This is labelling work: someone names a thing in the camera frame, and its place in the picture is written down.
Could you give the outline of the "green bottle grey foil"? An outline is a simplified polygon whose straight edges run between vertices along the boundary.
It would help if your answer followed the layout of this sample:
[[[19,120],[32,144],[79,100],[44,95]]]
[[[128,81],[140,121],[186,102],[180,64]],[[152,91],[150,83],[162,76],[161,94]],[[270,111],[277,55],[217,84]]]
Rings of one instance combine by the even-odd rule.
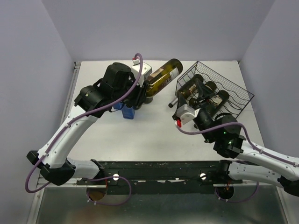
[[[145,96],[152,98],[166,87],[183,71],[182,63],[173,58],[149,75],[145,81],[147,84]]]

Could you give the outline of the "short blue glass bottle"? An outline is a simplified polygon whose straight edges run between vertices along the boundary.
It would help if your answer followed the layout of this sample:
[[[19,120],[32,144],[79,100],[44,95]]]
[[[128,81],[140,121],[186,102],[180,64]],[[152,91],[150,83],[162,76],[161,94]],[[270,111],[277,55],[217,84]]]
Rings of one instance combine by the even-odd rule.
[[[129,108],[126,105],[123,105],[121,112],[124,119],[133,119],[135,116],[135,108],[133,107]]]

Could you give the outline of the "tall blue glass bottle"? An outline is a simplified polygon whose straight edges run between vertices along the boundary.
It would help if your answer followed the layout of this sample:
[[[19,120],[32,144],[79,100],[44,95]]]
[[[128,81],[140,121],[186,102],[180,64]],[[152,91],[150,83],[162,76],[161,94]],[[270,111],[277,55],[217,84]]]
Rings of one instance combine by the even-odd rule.
[[[113,105],[113,108],[114,108],[115,110],[121,110],[122,107],[123,107],[123,103],[121,103],[121,102],[116,103],[116,104]]]

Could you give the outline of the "rear tall green bottle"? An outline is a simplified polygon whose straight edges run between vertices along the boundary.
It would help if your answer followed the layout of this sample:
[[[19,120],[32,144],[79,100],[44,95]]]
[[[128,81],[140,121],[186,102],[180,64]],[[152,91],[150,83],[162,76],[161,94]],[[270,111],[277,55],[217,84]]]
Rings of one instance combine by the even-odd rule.
[[[144,104],[150,104],[153,101],[153,98],[146,98]]]

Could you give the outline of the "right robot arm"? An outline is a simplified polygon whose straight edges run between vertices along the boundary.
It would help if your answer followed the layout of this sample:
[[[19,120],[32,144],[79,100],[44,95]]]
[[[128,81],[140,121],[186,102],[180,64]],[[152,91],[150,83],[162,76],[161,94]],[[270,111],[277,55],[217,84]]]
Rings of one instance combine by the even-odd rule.
[[[249,139],[245,126],[227,113],[219,119],[213,119],[205,108],[194,109],[186,99],[184,91],[177,91],[177,109],[173,115],[177,129],[193,120],[198,128],[195,135],[203,135],[207,143],[214,144],[217,154],[224,157],[215,178],[221,183],[228,180],[251,180],[264,182],[286,193],[299,195],[299,159],[281,154],[253,143]]]

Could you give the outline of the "black mounting base plate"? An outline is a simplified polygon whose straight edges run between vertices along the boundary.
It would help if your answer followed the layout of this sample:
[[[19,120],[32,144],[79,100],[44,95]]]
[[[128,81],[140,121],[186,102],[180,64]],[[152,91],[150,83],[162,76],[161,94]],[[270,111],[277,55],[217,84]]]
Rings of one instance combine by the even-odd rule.
[[[108,194],[161,195],[212,194],[214,185],[242,183],[228,177],[229,162],[222,161],[100,161],[102,177],[118,174],[123,179],[92,182],[85,178],[77,185],[89,188],[107,184]]]

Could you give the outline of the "green wine bottle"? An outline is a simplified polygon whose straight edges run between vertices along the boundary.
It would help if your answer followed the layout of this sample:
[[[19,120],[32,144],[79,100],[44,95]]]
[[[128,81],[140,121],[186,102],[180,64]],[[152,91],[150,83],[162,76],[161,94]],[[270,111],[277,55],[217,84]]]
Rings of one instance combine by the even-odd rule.
[[[207,111],[209,114],[215,115],[222,106],[228,101],[229,93],[225,90],[220,90],[214,96],[209,98],[209,106],[207,107]]]
[[[204,79],[200,74],[195,74],[195,76],[176,91],[176,97],[168,104],[168,106],[172,108],[178,102],[178,93],[181,93],[184,98],[187,99],[197,89],[195,85],[196,80],[203,82]]]
[[[203,84],[202,82],[197,82],[195,84],[195,88],[195,95],[189,100],[190,106],[196,106],[201,101],[207,100],[208,98],[213,96],[217,86],[214,82],[208,81],[205,84]]]

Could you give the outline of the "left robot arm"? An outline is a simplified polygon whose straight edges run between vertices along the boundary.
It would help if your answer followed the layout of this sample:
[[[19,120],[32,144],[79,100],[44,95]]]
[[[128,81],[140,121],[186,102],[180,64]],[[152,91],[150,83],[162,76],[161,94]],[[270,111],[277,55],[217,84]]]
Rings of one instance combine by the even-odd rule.
[[[102,78],[81,89],[66,119],[54,136],[39,150],[31,150],[27,159],[48,183],[63,185],[71,178],[86,178],[93,184],[103,181],[103,167],[96,160],[74,160],[68,155],[86,130],[112,107],[122,102],[130,107],[145,100],[146,78],[152,72],[147,63],[133,61],[132,66],[114,62]]]

